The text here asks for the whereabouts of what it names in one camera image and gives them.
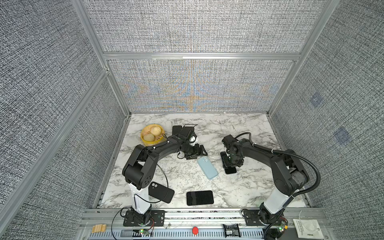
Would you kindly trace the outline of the black phone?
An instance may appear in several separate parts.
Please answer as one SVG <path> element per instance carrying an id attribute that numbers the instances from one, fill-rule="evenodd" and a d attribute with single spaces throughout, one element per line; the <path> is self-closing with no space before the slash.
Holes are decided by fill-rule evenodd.
<path id="1" fill-rule="evenodd" d="M 212 205 L 214 196 L 212 191 L 193 191 L 186 193 L 188 206 Z"/>
<path id="2" fill-rule="evenodd" d="M 228 166 L 223 166 L 224 170 L 225 170 L 225 173 L 227 175 L 231 175 L 231 174 L 236 174 L 237 173 L 237 169 L 236 167 L 228 167 Z"/>

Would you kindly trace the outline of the light blue phone case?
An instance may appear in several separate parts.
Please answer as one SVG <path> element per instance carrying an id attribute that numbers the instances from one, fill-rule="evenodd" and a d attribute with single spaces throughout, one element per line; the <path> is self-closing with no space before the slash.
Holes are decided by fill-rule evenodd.
<path id="1" fill-rule="evenodd" d="M 215 177 L 218 176 L 218 171 L 212 164 L 211 160 L 208 158 L 208 156 L 201 157 L 197 160 L 198 165 L 204 172 L 207 179 L 212 180 Z"/>

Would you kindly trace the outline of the black phone case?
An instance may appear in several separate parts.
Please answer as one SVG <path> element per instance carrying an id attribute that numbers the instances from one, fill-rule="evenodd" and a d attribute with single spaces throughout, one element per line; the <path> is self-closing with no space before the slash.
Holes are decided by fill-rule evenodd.
<path id="1" fill-rule="evenodd" d="M 161 200 L 164 203 L 169 204 L 173 197 L 174 197 L 175 191 L 163 186 L 161 184 L 158 184 L 156 182 L 151 182 L 149 186 L 149 196 Z"/>
<path id="2" fill-rule="evenodd" d="M 173 126 L 172 135 L 177 136 L 181 132 L 182 128 L 182 126 Z"/>

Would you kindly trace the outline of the black phone front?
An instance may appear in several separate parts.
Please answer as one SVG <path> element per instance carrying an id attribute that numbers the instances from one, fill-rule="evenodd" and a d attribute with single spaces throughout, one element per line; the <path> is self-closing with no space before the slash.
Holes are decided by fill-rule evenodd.
<path id="1" fill-rule="evenodd" d="M 212 191 L 193 191 L 186 193 L 188 206 L 212 205 L 214 196 Z"/>

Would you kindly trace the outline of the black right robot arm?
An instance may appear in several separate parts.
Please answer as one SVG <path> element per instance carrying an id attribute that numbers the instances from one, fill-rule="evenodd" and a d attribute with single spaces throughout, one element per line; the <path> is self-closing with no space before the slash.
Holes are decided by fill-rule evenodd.
<path id="1" fill-rule="evenodd" d="M 223 168 L 240 168 L 244 158 L 251 158 L 271 168 L 275 187 L 270 196 L 260 205 L 259 219 L 264 225 L 277 221 L 284 209 L 295 198 L 294 194 L 309 181 L 309 175 L 301 160 L 293 151 L 279 153 L 250 140 L 238 140 L 232 135 L 223 138 L 226 150 L 221 152 Z"/>

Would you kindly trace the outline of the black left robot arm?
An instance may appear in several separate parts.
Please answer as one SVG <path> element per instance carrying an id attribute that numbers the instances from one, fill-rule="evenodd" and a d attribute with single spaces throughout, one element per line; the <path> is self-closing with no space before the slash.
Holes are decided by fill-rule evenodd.
<path id="1" fill-rule="evenodd" d="M 140 215 L 150 211 L 148 186 L 155 175 L 159 160 L 168 155 L 183 153 L 187 160 L 207 156 L 203 145 L 192 142 L 190 138 L 172 135 L 154 146 L 137 145 L 126 162 L 122 175 L 130 185 L 133 195 L 133 209 Z"/>

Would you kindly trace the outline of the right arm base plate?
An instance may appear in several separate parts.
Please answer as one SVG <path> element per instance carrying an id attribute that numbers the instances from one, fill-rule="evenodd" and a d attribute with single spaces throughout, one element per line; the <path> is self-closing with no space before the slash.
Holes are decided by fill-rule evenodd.
<path id="1" fill-rule="evenodd" d="M 249 210 L 242 209 L 241 215 L 243 216 L 247 226 L 268 226 L 273 223 L 274 226 L 281 224 L 287 225 L 288 220 L 283 214 L 283 210 L 276 214 L 270 214 L 267 210 Z"/>

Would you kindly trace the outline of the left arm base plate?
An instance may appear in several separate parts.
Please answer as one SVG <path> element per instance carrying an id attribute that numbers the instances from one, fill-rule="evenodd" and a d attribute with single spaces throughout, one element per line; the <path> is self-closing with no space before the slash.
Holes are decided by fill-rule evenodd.
<path id="1" fill-rule="evenodd" d="M 124 227 L 163 227 L 165 211 L 150 210 L 145 214 L 139 214 L 134 210 L 127 210 L 124 216 Z"/>

